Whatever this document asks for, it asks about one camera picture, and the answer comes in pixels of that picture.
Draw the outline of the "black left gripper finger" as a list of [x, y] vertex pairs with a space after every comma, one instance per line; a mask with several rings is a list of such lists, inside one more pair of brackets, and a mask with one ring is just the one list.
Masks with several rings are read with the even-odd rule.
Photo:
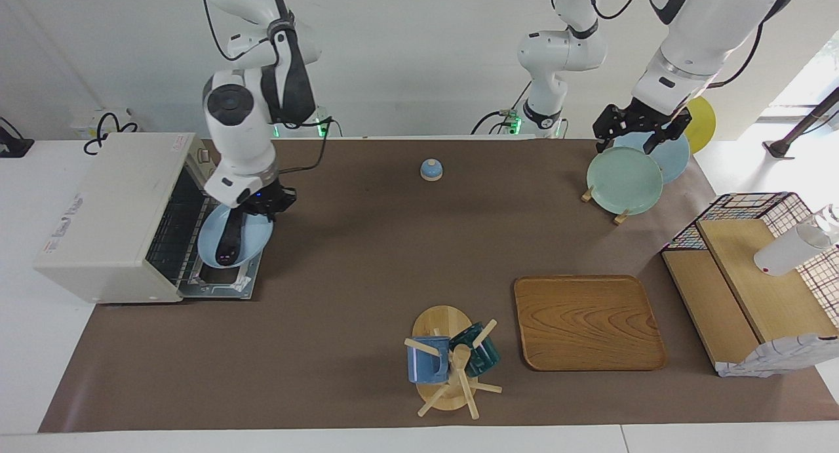
[[655, 118], [651, 121], [652, 134], [644, 143], [644, 153], [651, 155], [652, 152], [658, 148], [659, 145], [668, 142], [668, 140], [679, 139], [692, 121], [689, 109], [681, 109], [673, 117], [669, 117], [669, 121], [665, 119]]
[[608, 104], [596, 121], [593, 122], [593, 136], [596, 139], [596, 151], [602, 153], [612, 142], [624, 134], [624, 111], [616, 104]]

